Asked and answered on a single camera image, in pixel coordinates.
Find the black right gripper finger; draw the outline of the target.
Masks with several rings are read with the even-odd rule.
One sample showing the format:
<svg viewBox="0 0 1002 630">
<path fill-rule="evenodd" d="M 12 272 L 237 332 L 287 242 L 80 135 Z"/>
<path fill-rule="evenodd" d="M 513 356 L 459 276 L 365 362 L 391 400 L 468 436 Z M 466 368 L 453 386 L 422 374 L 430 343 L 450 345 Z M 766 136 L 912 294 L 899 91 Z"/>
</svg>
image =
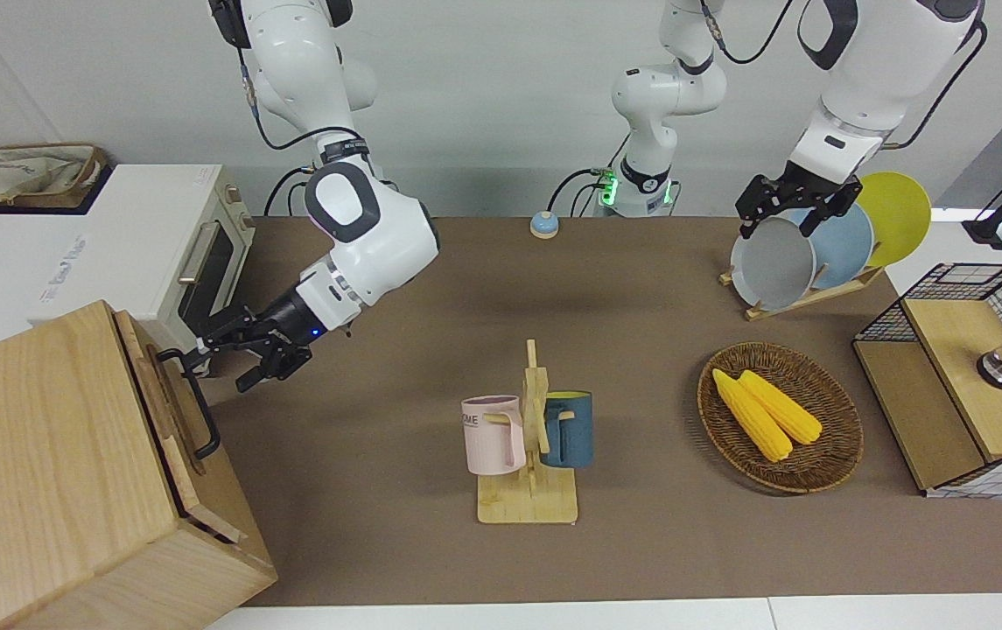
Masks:
<svg viewBox="0 0 1002 630">
<path fill-rule="evenodd" d="M 205 362 L 217 354 L 244 350 L 248 324 L 225 325 L 196 339 L 196 347 L 182 354 L 182 362 Z"/>
<path fill-rule="evenodd" d="M 248 392 L 256 384 L 266 380 L 284 382 L 310 359 L 309 348 L 273 348 L 262 356 L 256 367 L 238 376 L 235 387 L 238 392 Z"/>
</svg>

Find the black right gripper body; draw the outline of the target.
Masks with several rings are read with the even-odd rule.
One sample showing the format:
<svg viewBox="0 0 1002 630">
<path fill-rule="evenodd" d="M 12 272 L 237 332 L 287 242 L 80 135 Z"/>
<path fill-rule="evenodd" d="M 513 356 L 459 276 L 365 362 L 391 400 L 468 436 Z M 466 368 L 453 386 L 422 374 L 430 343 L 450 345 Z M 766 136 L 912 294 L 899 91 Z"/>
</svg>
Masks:
<svg viewBox="0 0 1002 630">
<path fill-rule="evenodd" d="M 328 332 L 328 327 L 297 290 L 287 290 L 259 314 L 245 312 L 245 319 L 246 322 L 231 334 L 231 339 L 240 348 L 259 356 L 269 356 L 275 351 L 296 352 Z"/>
</svg>

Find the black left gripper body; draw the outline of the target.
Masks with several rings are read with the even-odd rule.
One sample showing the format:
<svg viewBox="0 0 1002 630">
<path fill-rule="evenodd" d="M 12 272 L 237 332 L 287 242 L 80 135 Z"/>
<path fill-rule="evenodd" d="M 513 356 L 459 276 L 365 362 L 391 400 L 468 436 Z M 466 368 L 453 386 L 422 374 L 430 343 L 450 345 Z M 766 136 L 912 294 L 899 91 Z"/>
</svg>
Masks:
<svg viewBox="0 0 1002 630">
<path fill-rule="evenodd" d="M 843 213 L 861 191 L 862 182 L 856 175 L 845 177 L 844 183 L 832 182 L 788 161 L 781 175 L 752 176 L 735 208 L 738 213 L 779 213 L 789 208 L 820 207 L 826 213 Z"/>
</svg>

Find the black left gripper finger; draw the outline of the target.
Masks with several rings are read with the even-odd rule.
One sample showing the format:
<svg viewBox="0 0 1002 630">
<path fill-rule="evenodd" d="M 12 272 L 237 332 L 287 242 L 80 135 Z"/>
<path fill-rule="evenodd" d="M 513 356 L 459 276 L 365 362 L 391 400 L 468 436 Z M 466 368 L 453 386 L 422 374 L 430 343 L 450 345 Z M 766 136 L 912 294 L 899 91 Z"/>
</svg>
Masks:
<svg viewBox="0 0 1002 630">
<path fill-rule="evenodd" d="M 774 214 L 775 204 L 771 199 L 737 200 L 737 211 L 741 220 L 739 234 L 742 239 L 750 239 L 756 228 Z"/>
<path fill-rule="evenodd" d="M 808 214 L 801 220 L 801 235 L 809 238 L 825 221 L 834 218 L 840 212 L 840 207 L 833 202 L 816 202 Z"/>
</svg>

